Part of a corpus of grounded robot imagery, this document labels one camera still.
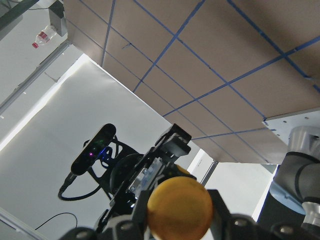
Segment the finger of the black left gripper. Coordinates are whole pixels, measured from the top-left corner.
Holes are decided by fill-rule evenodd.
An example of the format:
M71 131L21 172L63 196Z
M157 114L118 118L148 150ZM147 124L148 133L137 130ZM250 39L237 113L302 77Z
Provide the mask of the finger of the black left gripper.
M160 176L160 185L183 185L188 183L196 182L197 178L182 168L180 165L175 163L168 163Z
M143 156L142 161L148 167L156 160L164 166L174 164L178 158L190 153L191 147L188 143L191 138L190 134L174 123L159 137L154 146Z

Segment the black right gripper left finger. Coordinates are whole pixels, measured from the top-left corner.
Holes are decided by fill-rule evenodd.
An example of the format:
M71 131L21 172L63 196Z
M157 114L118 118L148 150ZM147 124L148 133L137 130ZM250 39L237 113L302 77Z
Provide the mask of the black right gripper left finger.
M76 227L69 230L61 240L149 240L150 229L147 224L147 204L150 191L143 190L130 215L110 219L101 233L87 228Z

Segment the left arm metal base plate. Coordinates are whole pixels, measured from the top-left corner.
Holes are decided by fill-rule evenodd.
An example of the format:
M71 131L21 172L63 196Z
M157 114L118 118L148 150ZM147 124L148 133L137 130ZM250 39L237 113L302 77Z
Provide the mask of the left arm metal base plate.
M320 127L320 108L281 114L267 117L262 123L282 142L289 144L291 131L296 127Z

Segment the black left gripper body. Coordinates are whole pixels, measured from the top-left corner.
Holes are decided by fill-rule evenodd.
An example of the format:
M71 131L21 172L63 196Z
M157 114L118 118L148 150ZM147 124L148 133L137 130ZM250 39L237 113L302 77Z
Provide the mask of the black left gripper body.
M96 232L103 232L112 218L132 214L137 200L135 194L129 190L130 185L141 170L149 165L150 157L139 153L130 154L117 162L109 181L109 189L112 194L110 208L98 220Z

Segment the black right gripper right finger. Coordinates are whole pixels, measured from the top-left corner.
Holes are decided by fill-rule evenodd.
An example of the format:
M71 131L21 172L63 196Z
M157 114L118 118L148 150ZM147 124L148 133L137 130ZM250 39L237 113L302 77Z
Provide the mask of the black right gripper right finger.
M208 193L213 206L213 219L209 229L215 240L318 240L320 238L320 227L309 223L298 226L280 222L266 230L248 215L230 213L218 190L209 189Z

